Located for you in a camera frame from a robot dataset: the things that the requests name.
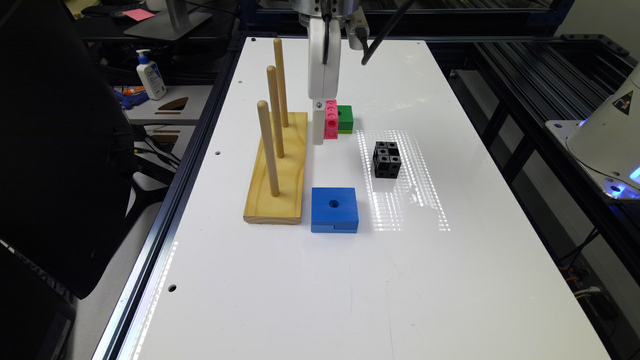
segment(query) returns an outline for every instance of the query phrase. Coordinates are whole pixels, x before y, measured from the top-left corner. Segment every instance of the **white table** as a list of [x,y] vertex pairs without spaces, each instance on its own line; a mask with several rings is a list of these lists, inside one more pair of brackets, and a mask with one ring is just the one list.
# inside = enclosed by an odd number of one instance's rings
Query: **white table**
[[[306,40],[283,43],[289,110],[308,111]],[[271,39],[247,40],[133,357],[608,359],[425,43],[361,57],[343,42],[354,134],[308,134],[302,223],[249,225],[274,60]],[[375,140],[399,143],[397,180],[371,179]],[[355,187],[357,234],[310,232],[318,186]]]
[[[167,94],[162,99],[145,101],[125,110],[124,114],[130,123],[137,125],[197,125],[212,88],[212,85],[167,86]],[[184,98],[187,99],[184,108],[170,110],[177,106],[168,106],[171,102]]]

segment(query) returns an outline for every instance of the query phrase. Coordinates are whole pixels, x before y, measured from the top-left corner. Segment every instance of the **metal frame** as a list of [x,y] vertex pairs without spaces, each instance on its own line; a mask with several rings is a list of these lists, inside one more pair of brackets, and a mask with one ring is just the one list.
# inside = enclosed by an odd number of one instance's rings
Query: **metal frame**
[[[479,7],[475,8],[467,5],[468,2],[446,0],[443,7],[446,5],[448,8],[409,9],[391,35],[552,36],[566,18],[574,0],[553,0],[549,9],[510,9],[491,0],[476,2]],[[385,2],[385,6],[395,6],[395,3]],[[293,10],[261,9],[256,0],[241,0],[241,11],[248,30],[306,35],[306,29],[299,24],[298,13]],[[377,35],[395,11],[396,8],[364,9],[372,36]]]
[[[544,126],[548,120],[585,119],[608,96],[607,91],[594,86],[591,79],[562,57],[553,48],[554,44],[559,44],[559,48],[564,46],[561,41],[520,45],[476,43],[470,53],[480,74],[525,134],[502,169],[503,176],[511,184],[529,156],[537,151],[640,284],[640,211],[637,210],[640,202],[621,203],[607,198]],[[598,81],[617,88],[619,84],[613,83],[617,80],[621,84],[624,74],[633,69],[634,61],[620,55],[610,56],[610,50],[604,45],[595,45],[589,48],[589,51],[597,50],[594,56],[600,64],[594,64],[595,68],[616,74],[608,79],[600,77]],[[603,63],[603,59],[614,61]],[[544,69],[554,71],[545,73]],[[504,110],[494,114],[482,134],[485,144],[497,136],[503,116]]]

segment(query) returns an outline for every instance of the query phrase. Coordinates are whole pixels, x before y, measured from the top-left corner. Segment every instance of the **wooden plank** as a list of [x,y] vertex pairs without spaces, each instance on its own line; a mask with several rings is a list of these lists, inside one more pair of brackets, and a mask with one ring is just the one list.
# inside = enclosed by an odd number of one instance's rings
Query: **wooden plank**
[[289,113],[289,126],[282,129],[283,158],[276,157],[280,195],[271,196],[262,140],[244,208],[250,224],[296,225],[302,210],[302,181],[307,144],[307,113]]

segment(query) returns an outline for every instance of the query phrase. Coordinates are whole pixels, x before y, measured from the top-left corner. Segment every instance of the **white bottle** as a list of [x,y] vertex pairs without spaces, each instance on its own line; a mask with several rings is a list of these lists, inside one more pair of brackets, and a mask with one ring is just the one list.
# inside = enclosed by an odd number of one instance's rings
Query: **white bottle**
[[167,88],[164,86],[164,81],[162,81],[158,65],[154,61],[149,61],[145,55],[151,50],[141,49],[136,51],[138,52],[138,61],[140,61],[136,71],[138,71],[138,76],[142,80],[142,85],[144,85],[149,99],[160,100],[167,93]]

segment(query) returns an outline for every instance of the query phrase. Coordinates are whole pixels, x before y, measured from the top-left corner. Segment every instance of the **blue light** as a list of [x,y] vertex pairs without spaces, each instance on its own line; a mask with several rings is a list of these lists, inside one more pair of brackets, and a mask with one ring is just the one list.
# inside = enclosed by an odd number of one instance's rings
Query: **blue light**
[[613,190],[613,191],[611,191],[611,195],[613,195],[615,197],[618,197],[618,195],[622,194],[622,192],[624,191],[625,187],[624,186],[619,186],[618,189],[619,189],[618,191],[615,191],[615,190],[611,189],[611,190]]
[[638,180],[636,180],[638,178],[638,176],[640,176],[640,167],[635,169],[631,175],[629,175],[629,177],[631,178],[631,180],[635,181],[635,182],[640,182]]

